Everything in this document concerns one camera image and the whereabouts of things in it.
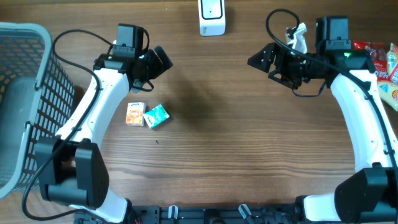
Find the orange tissue pack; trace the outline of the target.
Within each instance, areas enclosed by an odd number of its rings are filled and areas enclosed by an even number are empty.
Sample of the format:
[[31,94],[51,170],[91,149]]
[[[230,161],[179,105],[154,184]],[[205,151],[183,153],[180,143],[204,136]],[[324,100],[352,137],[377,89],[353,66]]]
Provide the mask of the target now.
[[135,102],[127,104],[126,124],[128,126],[143,126],[146,104],[144,102]]

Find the green tissue pack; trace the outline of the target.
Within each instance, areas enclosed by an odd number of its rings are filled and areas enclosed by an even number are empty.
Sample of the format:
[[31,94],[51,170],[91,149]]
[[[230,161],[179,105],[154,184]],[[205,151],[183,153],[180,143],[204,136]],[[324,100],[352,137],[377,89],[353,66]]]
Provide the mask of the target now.
[[164,121],[168,120],[169,118],[170,115],[168,114],[168,112],[166,112],[162,104],[159,104],[153,109],[144,113],[144,119],[148,127],[150,127],[151,129],[162,124]]

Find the red snack bag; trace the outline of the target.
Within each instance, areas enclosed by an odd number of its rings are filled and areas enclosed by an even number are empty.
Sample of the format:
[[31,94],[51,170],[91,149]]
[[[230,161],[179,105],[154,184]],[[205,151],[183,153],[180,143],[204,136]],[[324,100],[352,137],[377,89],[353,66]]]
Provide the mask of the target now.
[[383,43],[363,42],[354,40],[354,49],[367,50],[373,60],[376,68],[375,75],[379,81],[388,81],[389,74],[387,72],[387,55]]

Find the yellow wet wipes pack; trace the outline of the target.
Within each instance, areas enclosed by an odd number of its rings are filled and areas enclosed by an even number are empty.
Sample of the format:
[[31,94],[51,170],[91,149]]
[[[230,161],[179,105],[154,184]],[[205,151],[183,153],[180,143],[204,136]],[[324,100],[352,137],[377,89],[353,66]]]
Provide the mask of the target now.
[[397,46],[390,44],[386,54],[387,74],[379,78],[377,82],[379,96],[391,108],[397,111]]

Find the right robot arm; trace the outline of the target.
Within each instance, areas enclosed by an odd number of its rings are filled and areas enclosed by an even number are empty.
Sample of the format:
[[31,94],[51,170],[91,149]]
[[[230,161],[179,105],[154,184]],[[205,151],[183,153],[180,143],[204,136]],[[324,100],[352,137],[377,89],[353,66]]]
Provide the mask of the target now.
[[300,54],[267,44],[248,65],[296,90],[325,81],[343,113],[355,158],[355,173],[327,194],[301,196],[294,217],[307,223],[397,222],[397,138],[377,89],[365,50],[326,49]]

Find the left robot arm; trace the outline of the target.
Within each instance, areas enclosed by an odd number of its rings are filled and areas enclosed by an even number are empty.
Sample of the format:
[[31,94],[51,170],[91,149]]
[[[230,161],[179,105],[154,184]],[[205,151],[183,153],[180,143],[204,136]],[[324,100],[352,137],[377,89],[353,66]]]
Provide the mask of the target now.
[[54,137],[41,137],[35,154],[42,198],[70,206],[76,222],[140,223],[131,201],[109,188],[100,149],[120,102],[172,67],[162,47],[135,57],[101,54],[80,104]]

